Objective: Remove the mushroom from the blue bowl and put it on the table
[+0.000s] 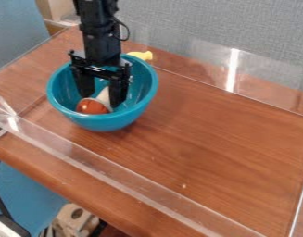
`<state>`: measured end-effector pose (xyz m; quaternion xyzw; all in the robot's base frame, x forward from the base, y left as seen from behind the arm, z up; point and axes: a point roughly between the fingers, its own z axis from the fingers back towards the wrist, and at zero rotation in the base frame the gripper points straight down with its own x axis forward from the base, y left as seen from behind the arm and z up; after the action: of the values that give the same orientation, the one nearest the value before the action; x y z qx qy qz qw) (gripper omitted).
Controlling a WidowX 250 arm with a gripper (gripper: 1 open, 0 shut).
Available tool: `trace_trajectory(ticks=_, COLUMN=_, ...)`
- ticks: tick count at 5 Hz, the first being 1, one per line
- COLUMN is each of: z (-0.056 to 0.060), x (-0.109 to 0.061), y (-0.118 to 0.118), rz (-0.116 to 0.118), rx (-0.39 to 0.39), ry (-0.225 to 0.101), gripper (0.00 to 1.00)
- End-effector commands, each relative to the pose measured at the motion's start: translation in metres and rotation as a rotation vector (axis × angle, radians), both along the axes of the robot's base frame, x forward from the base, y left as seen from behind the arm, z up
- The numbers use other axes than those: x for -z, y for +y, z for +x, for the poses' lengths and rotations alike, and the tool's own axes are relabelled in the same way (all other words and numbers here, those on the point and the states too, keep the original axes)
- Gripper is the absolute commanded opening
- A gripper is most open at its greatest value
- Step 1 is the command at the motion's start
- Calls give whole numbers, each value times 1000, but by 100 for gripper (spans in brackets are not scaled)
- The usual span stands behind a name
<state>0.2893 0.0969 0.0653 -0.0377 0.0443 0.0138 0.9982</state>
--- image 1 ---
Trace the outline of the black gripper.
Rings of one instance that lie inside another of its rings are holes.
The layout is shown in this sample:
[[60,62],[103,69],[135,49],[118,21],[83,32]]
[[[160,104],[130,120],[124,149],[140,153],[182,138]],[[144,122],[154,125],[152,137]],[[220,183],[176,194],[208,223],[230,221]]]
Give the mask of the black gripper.
[[95,91],[94,77],[110,81],[110,105],[118,107],[127,99],[131,77],[131,63],[120,56],[103,65],[94,64],[84,51],[71,50],[71,71],[82,97],[90,97]]

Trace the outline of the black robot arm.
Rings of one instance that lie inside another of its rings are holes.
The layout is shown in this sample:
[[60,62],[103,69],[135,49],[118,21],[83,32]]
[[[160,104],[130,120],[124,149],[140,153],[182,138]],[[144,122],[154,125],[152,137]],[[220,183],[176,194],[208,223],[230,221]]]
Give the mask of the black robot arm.
[[130,63],[122,59],[118,0],[74,0],[84,51],[69,51],[71,70],[82,97],[95,92],[94,79],[110,81],[110,105],[118,107],[127,99]]

